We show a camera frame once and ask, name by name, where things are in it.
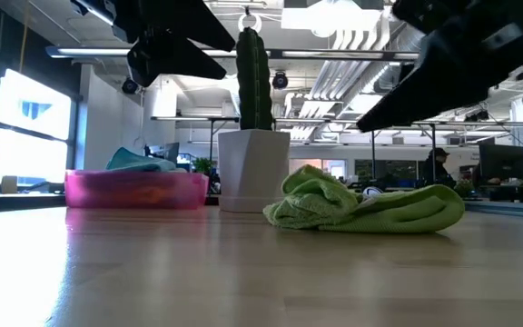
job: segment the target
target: white planter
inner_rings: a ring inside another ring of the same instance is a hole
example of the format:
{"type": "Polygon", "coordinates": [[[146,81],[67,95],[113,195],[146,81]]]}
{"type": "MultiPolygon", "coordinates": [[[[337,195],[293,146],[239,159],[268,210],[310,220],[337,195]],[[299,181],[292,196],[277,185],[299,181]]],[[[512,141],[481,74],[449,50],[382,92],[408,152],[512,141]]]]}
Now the white planter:
{"type": "Polygon", "coordinates": [[[289,172],[290,134],[245,130],[218,135],[220,209],[261,213],[282,198],[281,182],[289,172]]]}

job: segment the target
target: desk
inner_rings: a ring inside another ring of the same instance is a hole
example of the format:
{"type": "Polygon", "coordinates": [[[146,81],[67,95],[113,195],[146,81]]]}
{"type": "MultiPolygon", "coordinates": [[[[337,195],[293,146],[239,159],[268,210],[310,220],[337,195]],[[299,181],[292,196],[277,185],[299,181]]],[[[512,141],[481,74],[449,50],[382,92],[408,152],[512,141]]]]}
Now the desk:
{"type": "Polygon", "coordinates": [[[65,195],[51,193],[0,194],[0,212],[65,206],[65,195]]]}
{"type": "Polygon", "coordinates": [[[84,216],[0,213],[0,326],[523,326],[523,219],[371,235],[214,208],[84,216]]]}
{"type": "Polygon", "coordinates": [[[523,186],[515,186],[515,185],[481,185],[479,187],[480,189],[487,190],[487,191],[493,191],[494,193],[500,193],[498,195],[502,195],[502,201],[514,201],[514,200],[520,200],[523,202],[523,186]]]}

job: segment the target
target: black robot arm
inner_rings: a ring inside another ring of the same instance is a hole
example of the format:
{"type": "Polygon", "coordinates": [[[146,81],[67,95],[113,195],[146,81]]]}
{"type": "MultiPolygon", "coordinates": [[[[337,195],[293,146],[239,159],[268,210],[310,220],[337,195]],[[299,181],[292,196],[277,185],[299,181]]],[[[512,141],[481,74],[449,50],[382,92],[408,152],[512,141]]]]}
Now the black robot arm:
{"type": "Polygon", "coordinates": [[[476,104],[523,65],[523,0],[398,0],[393,14],[426,35],[415,68],[357,122],[363,132],[476,104]]]}
{"type": "Polygon", "coordinates": [[[127,56],[132,79],[149,86],[159,74],[222,79],[225,70],[189,39],[231,51],[235,41],[202,0],[70,0],[80,15],[92,13],[133,44],[127,56]]]}

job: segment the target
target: pink bin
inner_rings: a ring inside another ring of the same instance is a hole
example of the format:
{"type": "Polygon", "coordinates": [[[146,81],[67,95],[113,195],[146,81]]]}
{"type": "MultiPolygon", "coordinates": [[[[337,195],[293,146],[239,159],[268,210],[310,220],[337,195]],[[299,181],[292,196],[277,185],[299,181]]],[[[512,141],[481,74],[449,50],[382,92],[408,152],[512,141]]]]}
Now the pink bin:
{"type": "Polygon", "coordinates": [[[70,208],[197,209],[209,178],[201,173],[67,171],[70,208]]]}

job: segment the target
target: teal cloth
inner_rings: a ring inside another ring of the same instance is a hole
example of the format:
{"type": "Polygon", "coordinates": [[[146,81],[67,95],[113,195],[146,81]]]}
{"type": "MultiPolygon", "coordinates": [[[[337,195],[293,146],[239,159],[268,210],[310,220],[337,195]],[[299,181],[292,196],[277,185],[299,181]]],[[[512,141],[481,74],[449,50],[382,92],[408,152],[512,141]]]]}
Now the teal cloth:
{"type": "Polygon", "coordinates": [[[176,168],[177,165],[168,160],[133,154],[123,147],[116,151],[113,158],[106,165],[106,170],[135,172],[170,172],[176,168]]]}
{"type": "Polygon", "coordinates": [[[461,198],[443,185],[372,197],[354,193],[322,170],[305,165],[286,178],[283,201],[263,213],[279,227],[354,233],[430,233],[457,223],[461,198]]]}

